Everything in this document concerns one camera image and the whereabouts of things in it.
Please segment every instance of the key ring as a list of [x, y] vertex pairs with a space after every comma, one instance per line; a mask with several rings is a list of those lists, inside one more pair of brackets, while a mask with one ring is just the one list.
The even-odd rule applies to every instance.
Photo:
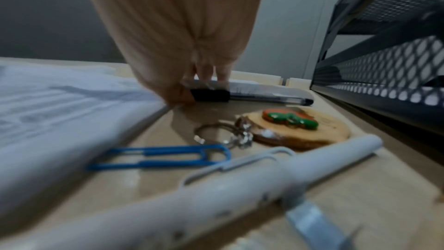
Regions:
[[[202, 132], [208, 128], [225, 129], [231, 132], [230, 139], [218, 142], [216, 140], [208, 140], [202, 137]], [[215, 122], [201, 125], [194, 129], [194, 140], [199, 144], [223, 144], [229, 149], [238, 146], [241, 149], [250, 147], [253, 142], [253, 134], [245, 127], [239, 128], [235, 125], [225, 122]]]

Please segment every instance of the gray wall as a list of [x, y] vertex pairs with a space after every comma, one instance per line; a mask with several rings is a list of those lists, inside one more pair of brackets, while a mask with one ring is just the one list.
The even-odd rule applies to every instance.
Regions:
[[90, 0], [0, 0], [0, 56], [121, 62]]

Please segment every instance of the metal key ring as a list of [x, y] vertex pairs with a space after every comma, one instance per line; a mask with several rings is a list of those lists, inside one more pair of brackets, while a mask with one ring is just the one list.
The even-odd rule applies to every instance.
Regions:
[[[225, 129], [229, 132], [231, 132], [231, 136], [229, 140], [224, 140], [222, 142], [216, 141], [216, 140], [207, 140], [202, 137], [202, 131], [208, 128], [219, 128], [219, 129]], [[229, 149], [232, 149], [236, 146], [238, 146], [240, 143], [245, 144], [245, 131], [240, 130], [238, 127], [231, 125], [229, 123], [224, 122], [215, 122], [215, 123], [209, 123], [201, 125], [194, 129], [194, 140], [198, 142], [199, 144], [223, 144]]]

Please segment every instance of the paper clip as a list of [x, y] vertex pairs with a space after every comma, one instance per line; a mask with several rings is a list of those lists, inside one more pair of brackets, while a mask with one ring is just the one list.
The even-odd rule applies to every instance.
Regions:
[[[223, 161], [210, 161], [208, 150], [218, 150], [225, 155]], [[93, 163], [87, 166], [88, 170], [140, 169], [140, 168], [174, 168], [174, 167], [202, 167], [210, 166], [231, 160], [230, 150], [221, 144], [178, 146], [178, 147], [146, 147], [146, 148], [117, 148], [105, 153], [105, 156], [115, 155], [144, 155], [161, 156], [171, 154], [197, 153], [200, 158], [194, 160], [142, 160], [136, 163]]]

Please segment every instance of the wooden desk surface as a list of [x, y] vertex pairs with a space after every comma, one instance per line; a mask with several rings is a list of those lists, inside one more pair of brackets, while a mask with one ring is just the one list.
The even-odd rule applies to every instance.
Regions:
[[[352, 137], [365, 134], [367, 130], [361, 128], [363, 122], [359, 118], [314, 95], [314, 108], [346, 122]], [[232, 101], [177, 107], [129, 145], [195, 144], [192, 139], [195, 126], [218, 120], [232, 122], [236, 115], [271, 106]], [[265, 148], [254, 143], [247, 150], [234, 149], [232, 153], [233, 157], [240, 157]], [[178, 181], [191, 171], [193, 169], [79, 171], [4, 218], [0, 234], [6, 237], [26, 230], [54, 227], [67, 220], [143, 200], [175, 189]], [[438, 204], [440, 194], [436, 184], [384, 148], [375, 157], [311, 187], [307, 196], [345, 233], [355, 233], [357, 249], [396, 250], [442, 249], [444, 211], [442, 204]], [[185, 248], [239, 249], [237, 247], [250, 245], [249, 249], [258, 249], [254, 246], [256, 243], [261, 249], [306, 249], [277, 204], [240, 218]]]

